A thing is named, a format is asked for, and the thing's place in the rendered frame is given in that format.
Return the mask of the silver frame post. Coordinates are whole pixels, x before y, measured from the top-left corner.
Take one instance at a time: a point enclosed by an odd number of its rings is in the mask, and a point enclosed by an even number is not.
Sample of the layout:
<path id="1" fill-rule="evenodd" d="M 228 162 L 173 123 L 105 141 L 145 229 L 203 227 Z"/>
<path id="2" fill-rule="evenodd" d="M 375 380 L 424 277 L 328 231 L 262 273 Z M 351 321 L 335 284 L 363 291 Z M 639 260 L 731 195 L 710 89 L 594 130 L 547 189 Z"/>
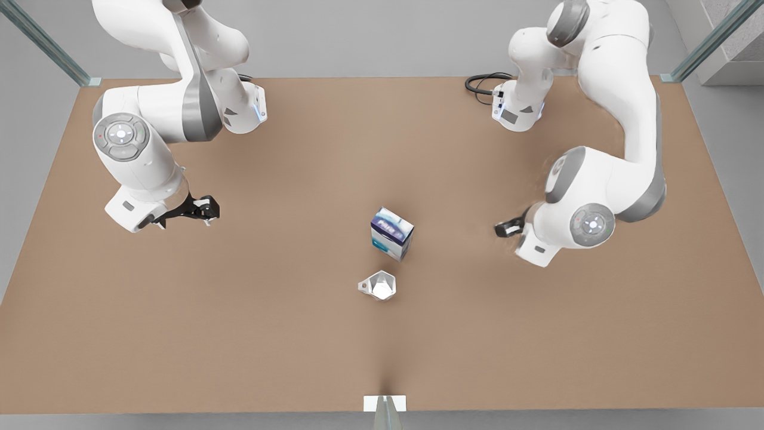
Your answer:
<path id="1" fill-rule="evenodd" d="M 764 0 L 666 0 L 688 55 L 663 82 L 764 85 Z"/>
<path id="2" fill-rule="evenodd" d="M 0 0 L 0 13 L 80 87 L 101 86 L 103 79 L 90 76 L 15 0 Z"/>
<path id="3" fill-rule="evenodd" d="M 363 411 L 374 413 L 373 430 L 404 430 L 400 411 L 407 411 L 406 395 L 365 395 Z"/>

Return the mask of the blue and white carton box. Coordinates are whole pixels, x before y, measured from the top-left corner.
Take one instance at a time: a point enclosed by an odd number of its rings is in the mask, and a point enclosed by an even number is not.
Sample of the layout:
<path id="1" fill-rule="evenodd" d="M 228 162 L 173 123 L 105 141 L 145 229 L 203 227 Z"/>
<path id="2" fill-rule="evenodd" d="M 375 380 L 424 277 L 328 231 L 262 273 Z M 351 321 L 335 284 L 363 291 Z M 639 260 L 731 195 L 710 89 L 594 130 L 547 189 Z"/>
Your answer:
<path id="1" fill-rule="evenodd" d="M 372 245 L 400 262 L 409 250 L 414 226 L 385 207 L 379 208 L 370 225 Z"/>

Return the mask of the white faceted cup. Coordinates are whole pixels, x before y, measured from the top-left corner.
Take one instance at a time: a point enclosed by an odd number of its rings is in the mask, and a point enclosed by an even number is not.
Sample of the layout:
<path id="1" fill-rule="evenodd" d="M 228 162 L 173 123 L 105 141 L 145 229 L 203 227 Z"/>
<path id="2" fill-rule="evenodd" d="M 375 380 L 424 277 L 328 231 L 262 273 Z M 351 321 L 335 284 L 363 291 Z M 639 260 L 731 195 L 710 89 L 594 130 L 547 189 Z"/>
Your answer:
<path id="1" fill-rule="evenodd" d="M 375 300 L 389 300 L 396 294 L 396 278 L 385 271 L 379 271 L 358 283 L 358 291 Z"/>

